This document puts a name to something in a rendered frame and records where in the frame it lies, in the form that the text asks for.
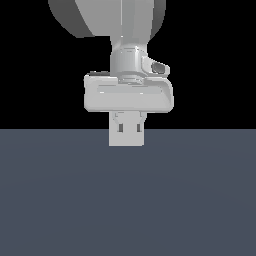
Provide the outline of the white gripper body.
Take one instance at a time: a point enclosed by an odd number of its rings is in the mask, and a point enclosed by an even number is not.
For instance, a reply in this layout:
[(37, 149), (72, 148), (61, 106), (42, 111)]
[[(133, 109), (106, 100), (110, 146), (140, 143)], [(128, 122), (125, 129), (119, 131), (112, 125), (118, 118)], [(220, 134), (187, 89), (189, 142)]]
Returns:
[(168, 113), (173, 87), (166, 78), (147, 77), (142, 84), (120, 84), (117, 77), (84, 77), (84, 106), (89, 112), (141, 111)]

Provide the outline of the white wall socket block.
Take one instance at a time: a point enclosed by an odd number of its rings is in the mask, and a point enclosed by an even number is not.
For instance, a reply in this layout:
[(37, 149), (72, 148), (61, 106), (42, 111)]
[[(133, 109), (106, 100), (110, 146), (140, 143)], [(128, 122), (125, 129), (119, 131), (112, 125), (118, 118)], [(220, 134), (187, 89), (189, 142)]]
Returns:
[[(120, 123), (113, 120), (114, 112), (119, 112)], [(111, 111), (109, 113), (109, 145), (144, 145), (144, 123), (140, 123), (140, 111)]]

